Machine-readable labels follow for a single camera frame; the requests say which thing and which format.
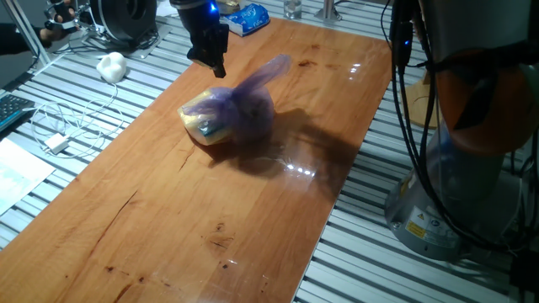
blue package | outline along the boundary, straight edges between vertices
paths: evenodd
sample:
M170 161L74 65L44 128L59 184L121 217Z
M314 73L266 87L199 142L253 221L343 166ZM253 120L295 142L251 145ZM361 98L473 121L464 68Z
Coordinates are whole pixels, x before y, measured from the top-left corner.
M270 22L268 10L259 4L249 4L242 10L226 16L230 31L240 36L253 33Z

robot end effector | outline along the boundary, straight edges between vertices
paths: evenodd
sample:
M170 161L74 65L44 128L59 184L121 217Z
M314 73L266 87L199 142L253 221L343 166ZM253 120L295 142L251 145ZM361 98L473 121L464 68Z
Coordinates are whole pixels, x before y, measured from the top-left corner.
M219 22L219 10L213 0L170 0L178 9L193 46L187 58L213 70L216 77L226 75L223 54L227 52L228 25Z

water bottle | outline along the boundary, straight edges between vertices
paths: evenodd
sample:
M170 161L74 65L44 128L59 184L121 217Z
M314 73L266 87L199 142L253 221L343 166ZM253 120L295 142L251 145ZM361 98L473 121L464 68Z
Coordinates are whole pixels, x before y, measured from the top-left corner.
M285 18L300 19L302 17L302 0L285 0Z

wood grain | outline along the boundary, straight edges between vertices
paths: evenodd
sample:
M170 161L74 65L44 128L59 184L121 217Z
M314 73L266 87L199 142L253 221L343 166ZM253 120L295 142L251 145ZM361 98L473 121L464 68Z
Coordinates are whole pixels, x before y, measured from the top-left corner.
M271 136L197 146L176 109L276 55ZM193 65L0 252L1 302L289 302L390 78L384 41L272 19Z

yellow object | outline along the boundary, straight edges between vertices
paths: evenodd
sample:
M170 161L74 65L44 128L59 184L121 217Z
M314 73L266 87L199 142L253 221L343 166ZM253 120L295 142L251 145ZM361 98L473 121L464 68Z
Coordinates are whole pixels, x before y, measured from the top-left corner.
M232 138L232 129L230 127L211 123L216 119L214 114L184 114L184 106L194 106L200 101L207 99L210 95L210 90L206 89L178 109L179 117L184 122L185 129L195 140L205 146L229 141Z
M408 222L408 224L406 225L406 229L410 231L411 233L413 233L415 236L420 237L422 239L426 232L426 230L423 227L413 223L412 221Z

